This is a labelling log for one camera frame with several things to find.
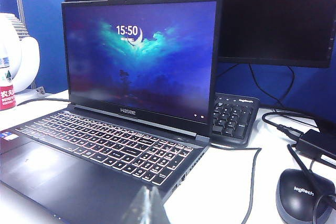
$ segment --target white fan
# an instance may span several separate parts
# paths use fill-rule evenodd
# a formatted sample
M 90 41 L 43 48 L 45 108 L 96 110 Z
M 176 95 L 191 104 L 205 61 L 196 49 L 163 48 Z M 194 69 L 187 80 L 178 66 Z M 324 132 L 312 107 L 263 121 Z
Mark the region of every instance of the white fan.
M 37 75 L 40 65 L 38 42 L 14 14 L 0 13 L 0 44 L 3 44 L 9 58 L 14 92 L 19 93 Z

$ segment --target laptop screen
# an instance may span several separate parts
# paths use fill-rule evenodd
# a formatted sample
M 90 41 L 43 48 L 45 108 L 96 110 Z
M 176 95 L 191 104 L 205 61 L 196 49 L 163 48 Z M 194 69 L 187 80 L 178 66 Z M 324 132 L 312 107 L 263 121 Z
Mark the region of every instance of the laptop screen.
M 208 120 L 216 2 L 65 6 L 70 93 Z

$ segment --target computer mouse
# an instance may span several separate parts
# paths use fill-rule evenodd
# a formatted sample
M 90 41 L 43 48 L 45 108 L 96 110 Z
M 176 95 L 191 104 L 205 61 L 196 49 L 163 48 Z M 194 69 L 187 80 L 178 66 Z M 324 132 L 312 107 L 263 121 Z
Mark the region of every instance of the computer mouse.
M 332 181 L 312 172 L 323 193 L 334 194 Z M 288 224 L 312 223 L 313 208 L 319 195 L 315 192 L 303 171 L 286 169 L 279 178 L 276 191 L 276 204 L 280 217 Z M 319 203 L 317 221 L 325 223 L 332 208 L 323 201 Z

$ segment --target logitech logo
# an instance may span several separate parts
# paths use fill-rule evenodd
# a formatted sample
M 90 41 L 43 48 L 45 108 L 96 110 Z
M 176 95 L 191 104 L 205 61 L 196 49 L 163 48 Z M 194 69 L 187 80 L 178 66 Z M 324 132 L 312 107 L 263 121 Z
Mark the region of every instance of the logitech logo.
M 250 101 L 250 100 L 243 100 L 243 99 L 239 99 L 238 101 L 239 101 L 239 102 L 249 102 L 249 103 L 253 103 L 253 101 Z
M 312 191 L 307 191 L 304 188 L 298 188 L 298 187 L 294 187 L 295 191 L 298 191 L 299 193 L 305 193 L 305 194 L 309 194 L 311 196 L 314 196 L 314 193 Z
M 126 113 L 126 114 L 130 114 L 130 115 L 135 115 L 136 114 L 136 112 L 134 110 L 127 110 L 127 109 L 120 108 L 120 111 L 123 112 L 123 113 Z

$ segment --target white desk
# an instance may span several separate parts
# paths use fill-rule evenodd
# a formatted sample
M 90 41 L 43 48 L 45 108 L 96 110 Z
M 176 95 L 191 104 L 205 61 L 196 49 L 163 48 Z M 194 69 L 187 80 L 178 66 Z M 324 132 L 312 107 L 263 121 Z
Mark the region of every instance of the white desk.
M 67 98 L 67 92 L 53 97 Z M 33 102 L 12 110 L 0 112 L 0 130 L 60 110 L 64 102 Z M 275 191 L 280 174 L 287 168 L 297 168 L 286 145 L 288 138 L 274 127 L 261 121 L 260 109 L 254 124 L 249 147 L 262 147 L 255 174 L 254 203 L 248 224 L 280 224 L 275 203 Z M 279 116 L 274 122 L 292 126 L 303 132 L 309 128 Z M 165 204 L 172 224 L 181 223 L 229 223 L 243 220 L 249 203 L 250 177 L 255 151 L 222 151 L 210 148 L 186 180 L 177 188 Z M 306 166 L 310 160 L 301 157 Z M 336 170 L 314 163 L 313 171 L 336 183 Z M 43 207 L 0 185 L 1 223 L 46 224 L 62 223 L 52 217 Z M 327 224 L 336 223 L 332 212 Z

